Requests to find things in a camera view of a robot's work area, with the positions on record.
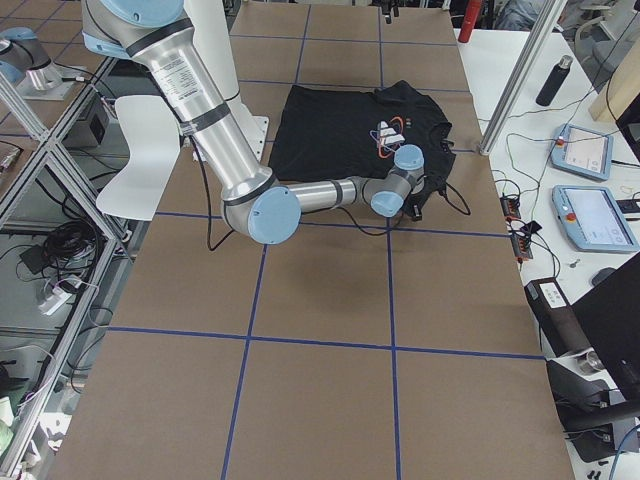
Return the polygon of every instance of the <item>white adapter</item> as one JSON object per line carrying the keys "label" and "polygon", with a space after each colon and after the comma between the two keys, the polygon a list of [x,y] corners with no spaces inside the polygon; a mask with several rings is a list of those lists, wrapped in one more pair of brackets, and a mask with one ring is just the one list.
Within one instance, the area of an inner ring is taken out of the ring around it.
{"label": "white adapter", "polygon": [[75,295],[75,292],[83,283],[75,275],[69,275],[54,285],[45,301],[38,305],[38,309],[44,315],[53,315],[72,295]]}

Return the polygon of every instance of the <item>second robotic arm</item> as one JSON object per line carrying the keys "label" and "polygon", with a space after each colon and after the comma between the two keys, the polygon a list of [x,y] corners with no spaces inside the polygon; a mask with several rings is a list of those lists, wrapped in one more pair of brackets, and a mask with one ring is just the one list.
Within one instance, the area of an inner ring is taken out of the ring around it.
{"label": "second robotic arm", "polygon": [[220,179],[225,221],[260,243],[289,238],[303,212],[357,201],[392,217],[406,196],[422,187],[422,152],[411,145],[398,149],[395,166],[382,180],[280,185],[271,169],[258,163],[195,50],[182,0],[83,0],[83,23],[89,49],[149,69],[183,133]]}

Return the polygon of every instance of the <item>light blue cap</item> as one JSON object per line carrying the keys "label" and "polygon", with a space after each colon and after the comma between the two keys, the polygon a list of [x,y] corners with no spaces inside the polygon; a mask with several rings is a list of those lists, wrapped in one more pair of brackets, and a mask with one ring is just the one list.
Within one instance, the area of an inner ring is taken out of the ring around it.
{"label": "light blue cap", "polygon": [[249,235],[256,242],[273,245],[288,239],[300,223],[300,202],[286,187],[264,192],[249,212]]}
{"label": "light blue cap", "polygon": [[114,15],[139,27],[157,28],[182,14],[184,0],[101,0]]}
{"label": "light blue cap", "polygon": [[16,83],[24,77],[24,74],[20,70],[7,62],[0,62],[0,73],[9,80],[9,83]]}
{"label": "light blue cap", "polygon": [[0,37],[7,40],[34,40],[38,38],[33,30],[27,27],[8,28],[4,32],[0,32]]}
{"label": "light blue cap", "polygon": [[396,150],[393,163],[402,170],[416,170],[424,166],[424,156],[420,147],[403,145]]}
{"label": "light blue cap", "polygon": [[378,215],[391,218],[402,207],[404,200],[396,192],[382,191],[371,197],[371,208]]}
{"label": "light blue cap", "polygon": [[105,42],[104,40],[96,38],[85,32],[82,32],[82,36],[84,37],[85,47],[87,47],[87,50],[90,50],[93,53],[97,53],[98,55],[105,55],[107,57],[121,58],[123,60],[131,60],[131,57],[122,47],[122,45]]}

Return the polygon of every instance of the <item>white desk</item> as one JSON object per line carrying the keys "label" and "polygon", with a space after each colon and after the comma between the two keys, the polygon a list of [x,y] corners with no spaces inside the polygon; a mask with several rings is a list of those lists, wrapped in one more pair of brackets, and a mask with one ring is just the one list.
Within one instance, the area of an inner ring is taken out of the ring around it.
{"label": "white desk", "polygon": [[[500,95],[509,79],[511,71],[520,55],[528,34],[524,32],[486,31],[473,32],[471,41],[459,44],[459,50],[469,82],[469,88],[474,98],[474,105],[478,119],[488,120],[498,103]],[[520,98],[516,103],[512,115],[531,110],[544,110],[534,101],[553,65],[562,55],[572,55],[567,43],[560,34],[553,34],[548,39],[546,47],[534,65],[527,79]],[[583,98],[590,90],[591,83],[579,64],[574,62],[571,72],[558,95],[547,108],[562,108],[565,105]],[[510,133],[518,133],[533,139],[552,138],[555,130],[571,119],[571,123],[601,132],[614,132],[617,127],[613,123],[595,122],[589,115],[588,108],[597,94],[592,92],[584,102],[572,105],[561,111],[549,111],[529,114],[521,118],[511,118],[506,124],[499,141],[491,152],[492,168],[503,171],[507,177],[514,180],[526,190],[534,188],[535,183],[513,170],[506,149],[506,138]],[[480,120],[484,130],[487,122]],[[590,279],[604,267],[619,267],[630,258],[629,254],[603,254],[580,252],[573,247],[565,237],[551,203],[551,188],[558,184],[569,185],[597,185],[597,182],[556,170],[550,164],[546,166],[550,142],[533,142],[518,137],[510,137],[509,145],[515,166],[534,178],[541,180],[540,196],[533,211],[533,218],[542,225],[540,232],[549,243],[551,250],[557,255],[561,263],[561,273],[558,282],[562,286],[568,299],[573,303],[584,295],[591,285]],[[620,133],[614,135],[613,158],[618,161],[638,164],[626,141]],[[496,179],[503,178],[495,172]],[[504,183],[497,184],[502,192]],[[630,198],[633,192],[640,191],[640,169],[613,165],[611,177],[603,185],[607,186],[616,199]],[[507,185],[508,193],[515,193],[515,189]],[[535,201],[534,193],[526,193],[521,198],[521,213],[526,221],[531,219],[532,207]],[[631,228],[640,238],[640,222],[630,223]],[[534,259],[523,264],[521,271],[523,285],[530,280],[549,277],[552,275],[553,264],[548,252],[533,246]],[[585,464],[578,457],[573,446],[567,442],[567,448],[572,460],[576,479],[584,479],[591,470],[602,470],[601,480],[606,480],[611,464],[604,467],[597,463]],[[624,455],[616,469],[615,480],[637,480],[640,472],[640,454]]]}

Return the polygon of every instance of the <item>brown table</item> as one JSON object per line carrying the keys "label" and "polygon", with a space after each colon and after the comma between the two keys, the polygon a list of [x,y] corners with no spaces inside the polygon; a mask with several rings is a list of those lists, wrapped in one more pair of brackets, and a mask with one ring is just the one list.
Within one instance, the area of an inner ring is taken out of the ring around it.
{"label": "brown table", "polygon": [[322,213],[212,254],[185,151],[51,478],[572,478],[448,15],[250,2],[232,45],[270,141],[293,83],[432,95],[473,214],[435,196],[372,238]]}

